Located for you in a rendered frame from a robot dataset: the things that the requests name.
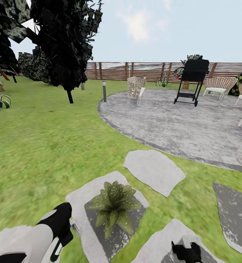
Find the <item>insectifuge atomizer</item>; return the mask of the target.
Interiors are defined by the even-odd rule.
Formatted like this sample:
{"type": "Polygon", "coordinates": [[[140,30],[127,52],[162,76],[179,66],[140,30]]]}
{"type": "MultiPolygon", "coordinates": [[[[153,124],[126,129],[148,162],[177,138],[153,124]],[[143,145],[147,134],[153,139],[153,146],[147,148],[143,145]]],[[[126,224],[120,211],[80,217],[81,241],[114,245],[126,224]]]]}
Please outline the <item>insectifuge atomizer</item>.
{"type": "Polygon", "coordinates": [[[52,262],[57,261],[59,254],[61,253],[62,249],[63,249],[63,246],[62,246],[60,240],[58,240],[58,242],[57,242],[57,244],[56,244],[56,246],[55,246],[55,248],[54,248],[54,250],[50,256],[50,260],[52,262]]]}

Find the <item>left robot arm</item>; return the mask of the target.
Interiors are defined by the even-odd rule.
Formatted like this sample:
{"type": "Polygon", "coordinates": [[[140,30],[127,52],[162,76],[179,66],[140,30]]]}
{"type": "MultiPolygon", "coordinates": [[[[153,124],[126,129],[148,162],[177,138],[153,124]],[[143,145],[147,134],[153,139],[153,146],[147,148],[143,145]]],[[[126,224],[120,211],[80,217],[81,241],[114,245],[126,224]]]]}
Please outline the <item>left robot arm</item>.
{"type": "Polygon", "coordinates": [[[46,213],[30,231],[0,252],[0,263],[41,263],[55,237],[63,247],[73,239],[71,228],[80,237],[83,227],[70,215],[68,203],[46,213]]]}

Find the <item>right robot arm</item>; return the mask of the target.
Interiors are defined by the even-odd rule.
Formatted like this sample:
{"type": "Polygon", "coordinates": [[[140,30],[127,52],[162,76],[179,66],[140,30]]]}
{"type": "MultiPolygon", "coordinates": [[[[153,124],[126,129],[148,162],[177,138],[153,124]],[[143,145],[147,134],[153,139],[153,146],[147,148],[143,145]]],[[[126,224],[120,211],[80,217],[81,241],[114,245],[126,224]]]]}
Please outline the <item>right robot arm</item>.
{"type": "Polygon", "coordinates": [[[174,245],[172,241],[172,250],[177,254],[178,260],[185,260],[186,263],[203,263],[201,260],[200,248],[196,242],[201,242],[198,235],[182,236],[183,245],[174,245]]]}

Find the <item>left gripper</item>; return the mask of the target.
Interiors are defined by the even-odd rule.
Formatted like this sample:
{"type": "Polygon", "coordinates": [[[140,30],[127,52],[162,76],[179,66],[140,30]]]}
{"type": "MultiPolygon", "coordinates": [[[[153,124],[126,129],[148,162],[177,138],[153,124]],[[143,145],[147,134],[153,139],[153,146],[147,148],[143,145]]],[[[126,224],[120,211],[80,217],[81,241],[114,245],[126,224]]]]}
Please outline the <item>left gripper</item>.
{"type": "Polygon", "coordinates": [[[73,239],[73,234],[70,230],[70,224],[64,230],[61,230],[57,236],[64,247],[73,239]]]}

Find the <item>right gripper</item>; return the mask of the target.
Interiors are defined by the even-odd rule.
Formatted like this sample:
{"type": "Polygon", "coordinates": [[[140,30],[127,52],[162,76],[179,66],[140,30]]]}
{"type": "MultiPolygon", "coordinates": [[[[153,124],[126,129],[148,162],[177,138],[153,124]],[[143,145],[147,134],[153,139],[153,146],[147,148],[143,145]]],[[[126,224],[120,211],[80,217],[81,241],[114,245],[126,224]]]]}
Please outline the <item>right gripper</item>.
{"type": "Polygon", "coordinates": [[[197,256],[201,260],[200,248],[196,244],[196,242],[191,243],[191,248],[186,249],[184,248],[183,245],[174,245],[172,241],[172,250],[174,254],[177,254],[178,260],[185,260],[186,263],[187,263],[187,257],[190,254],[197,256]]]}

